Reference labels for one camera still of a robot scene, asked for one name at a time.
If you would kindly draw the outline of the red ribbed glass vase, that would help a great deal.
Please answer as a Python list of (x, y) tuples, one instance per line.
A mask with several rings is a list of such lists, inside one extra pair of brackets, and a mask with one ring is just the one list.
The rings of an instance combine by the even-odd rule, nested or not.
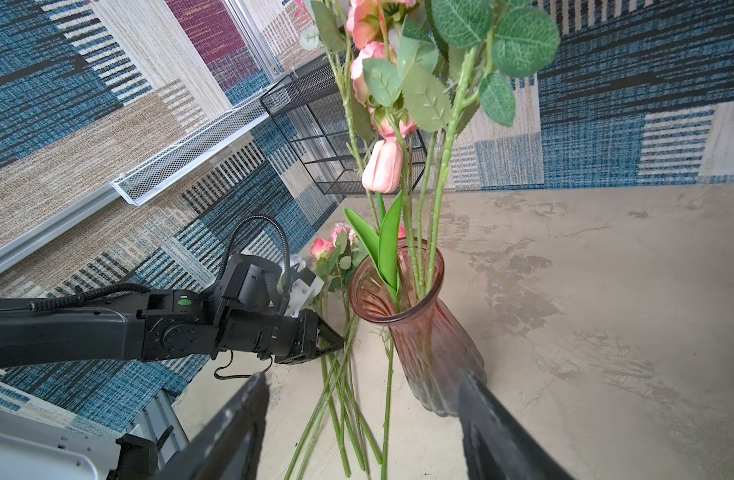
[(389, 329), (410, 389), (423, 407), (440, 417), (457, 417), (460, 385), (466, 374), (487, 381), (484, 358), (439, 298), (445, 277), (442, 253), (435, 254), (433, 281), (424, 298), (412, 286), (406, 240), (398, 243), (398, 262), (401, 285), (397, 299), (367, 259), (349, 287), (351, 306), (362, 320)]

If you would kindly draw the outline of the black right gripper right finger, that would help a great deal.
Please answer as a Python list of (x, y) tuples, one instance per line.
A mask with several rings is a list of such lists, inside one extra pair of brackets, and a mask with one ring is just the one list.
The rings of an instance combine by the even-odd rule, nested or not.
[(573, 478), (471, 371), (461, 381), (458, 415), (470, 479)]

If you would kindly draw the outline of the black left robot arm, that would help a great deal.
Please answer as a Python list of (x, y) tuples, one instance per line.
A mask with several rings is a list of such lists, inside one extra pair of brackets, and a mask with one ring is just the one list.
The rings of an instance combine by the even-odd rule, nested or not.
[(303, 308), (314, 274), (253, 255), (225, 260), (202, 293), (118, 283), (60, 298), (0, 298), (0, 369), (84, 360), (155, 362), (224, 351), (299, 364), (345, 340)]

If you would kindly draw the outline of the pink single rose stem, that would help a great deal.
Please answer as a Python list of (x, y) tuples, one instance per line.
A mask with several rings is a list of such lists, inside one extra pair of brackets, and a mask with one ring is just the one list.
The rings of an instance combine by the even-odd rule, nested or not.
[(420, 206), (407, 212), (416, 287), (430, 291), (436, 272), (444, 189), (457, 137), (478, 111), (494, 123), (515, 122), (514, 81), (547, 67), (560, 45), (555, 20), (531, 1), (426, 1), (402, 23), (414, 59), (400, 68), (400, 98), (430, 140)]

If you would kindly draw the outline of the pink tulip stem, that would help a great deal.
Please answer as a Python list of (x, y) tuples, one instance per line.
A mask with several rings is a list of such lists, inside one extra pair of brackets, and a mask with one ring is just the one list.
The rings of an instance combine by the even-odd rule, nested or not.
[(402, 180), (403, 149), (396, 140), (380, 140), (373, 147), (362, 174), (362, 184), (378, 197), (379, 231), (360, 215), (346, 208), (345, 215), (359, 240), (366, 247), (373, 265), (390, 297), (398, 299), (401, 284), (398, 243), (404, 194)]

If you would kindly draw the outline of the pink double rose stem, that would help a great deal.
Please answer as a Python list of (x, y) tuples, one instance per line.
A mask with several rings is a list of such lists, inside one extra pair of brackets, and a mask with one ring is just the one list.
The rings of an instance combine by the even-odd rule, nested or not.
[[(404, 194), (404, 201), (399, 242), (406, 240), (409, 249), (418, 243), (414, 193), (425, 170), (416, 163), (425, 155), (415, 146), (422, 136), (417, 116), (409, 109), (406, 93), (412, 69), (425, 61), (438, 59), (436, 46), (423, 23), (425, 18), (421, 1), (354, 1), (346, 26), (358, 50), (350, 71), (353, 95), (350, 113), (354, 117), (367, 115), (373, 130), (368, 154), (360, 168), (361, 183), (375, 144), (380, 140), (396, 140), (403, 149), (399, 190)], [(379, 231), (378, 197), (366, 192), (375, 202), (376, 218), (364, 220)], [(409, 257), (414, 287), (420, 280), (415, 267), (417, 260), (410, 252)]]

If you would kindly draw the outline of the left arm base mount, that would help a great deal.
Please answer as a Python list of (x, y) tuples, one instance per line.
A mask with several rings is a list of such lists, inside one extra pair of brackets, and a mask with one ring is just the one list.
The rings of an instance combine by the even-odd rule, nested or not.
[(156, 442), (130, 433), (116, 440), (120, 446), (117, 467), (112, 469), (107, 480), (153, 479), (160, 471), (158, 456), (174, 431), (170, 425)]

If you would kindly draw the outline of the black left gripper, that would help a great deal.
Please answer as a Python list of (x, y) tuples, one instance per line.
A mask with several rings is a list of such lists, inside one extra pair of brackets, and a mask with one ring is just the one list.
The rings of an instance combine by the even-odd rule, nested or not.
[(333, 354), (345, 346), (345, 338), (311, 309), (304, 309), (296, 318), (284, 317), (281, 343), (276, 354), (278, 364), (308, 362), (317, 354)]

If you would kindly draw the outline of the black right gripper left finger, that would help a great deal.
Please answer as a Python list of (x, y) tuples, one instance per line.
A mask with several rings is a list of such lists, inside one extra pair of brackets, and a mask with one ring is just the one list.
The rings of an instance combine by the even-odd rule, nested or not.
[(251, 376), (157, 479), (255, 479), (270, 401), (264, 373)]

